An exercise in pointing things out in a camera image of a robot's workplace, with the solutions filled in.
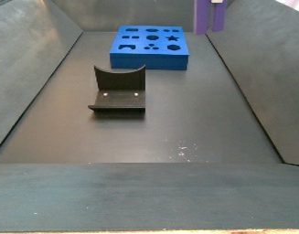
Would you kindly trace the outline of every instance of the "star-shaped cutout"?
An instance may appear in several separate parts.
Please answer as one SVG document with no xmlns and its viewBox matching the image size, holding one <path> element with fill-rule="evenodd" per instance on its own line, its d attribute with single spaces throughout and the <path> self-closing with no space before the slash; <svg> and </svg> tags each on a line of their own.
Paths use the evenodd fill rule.
<svg viewBox="0 0 299 234">
<path fill-rule="evenodd" d="M 174 36 L 171 36 L 171 37 L 166 37 L 169 40 L 175 40 L 175 41 L 178 41 L 178 39 L 179 39 L 179 37 L 174 37 Z"/>
</svg>

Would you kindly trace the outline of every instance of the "black curved holder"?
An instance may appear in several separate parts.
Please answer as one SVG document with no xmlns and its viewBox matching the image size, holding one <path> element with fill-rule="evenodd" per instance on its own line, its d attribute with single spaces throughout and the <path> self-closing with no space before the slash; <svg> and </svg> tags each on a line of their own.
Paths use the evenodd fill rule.
<svg viewBox="0 0 299 234">
<path fill-rule="evenodd" d="M 98 83 L 97 111 L 146 110 L 146 66 L 133 72 L 117 73 L 94 67 Z"/>
</svg>

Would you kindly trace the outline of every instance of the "purple object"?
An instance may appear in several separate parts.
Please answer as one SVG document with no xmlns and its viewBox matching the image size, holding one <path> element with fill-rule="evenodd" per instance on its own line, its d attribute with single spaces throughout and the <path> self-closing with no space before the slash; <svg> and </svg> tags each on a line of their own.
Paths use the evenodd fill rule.
<svg viewBox="0 0 299 234">
<path fill-rule="evenodd" d="M 209 27 L 209 8 L 211 0 L 194 0 L 194 33 L 203 35 Z M 225 26 L 225 13 L 227 7 L 227 0 L 214 5 L 214 23 L 213 31 L 219 32 Z"/>
</svg>

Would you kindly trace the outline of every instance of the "shape sorter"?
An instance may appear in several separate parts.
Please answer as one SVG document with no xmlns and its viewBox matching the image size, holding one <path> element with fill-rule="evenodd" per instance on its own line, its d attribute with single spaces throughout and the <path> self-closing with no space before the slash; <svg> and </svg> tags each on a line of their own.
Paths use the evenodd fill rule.
<svg viewBox="0 0 299 234">
<path fill-rule="evenodd" d="M 189 56 L 182 27 L 121 26 L 110 50 L 114 69 L 187 69 Z"/>
</svg>

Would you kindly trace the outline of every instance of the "cutout hole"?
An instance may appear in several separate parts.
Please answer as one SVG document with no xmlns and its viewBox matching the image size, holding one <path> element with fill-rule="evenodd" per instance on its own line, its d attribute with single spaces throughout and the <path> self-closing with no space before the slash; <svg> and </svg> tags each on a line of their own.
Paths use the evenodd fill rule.
<svg viewBox="0 0 299 234">
<path fill-rule="evenodd" d="M 127 32 L 138 32 L 138 28 L 127 28 L 126 31 Z"/>
<path fill-rule="evenodd" d="M 155 36 L 155 35 L 149 35 L 147 36 L 147 40 L 158 40 L 158 39 L 159 39 L 159 37 Z"/>
<path fill-rule="evenodd" d="M 166 37 L 169 40 L 175 40 L 175 41 L 178 41 L 178 39 L 179 39 L 179 37 L 174 37 L 174 36 L 171 36 L 171 37 Z"/>
<path fill-rule="evenodd" d="M 170 50 L 179 50 L 179 49 L 181 49 L 181 46 L 178 46 L 178 45 L 170 45 L 170 46 L 167 46 L 167 48 L 169 48 Z"/>
<path fill-rule="evenodd" d="M 155 28 L 149 28 L 146 31 L 147 31 L 147 32 L 151 32 L 151 33 L 155 33 L 155 32 L 158 32 L 159 30 L 155 29 Z"/>
<path fill-rule="evenodd" d="M 123 49 L 123 48 L 135 49 L 135 45 L 121 45 L 119 49 Z"/>
</svg>

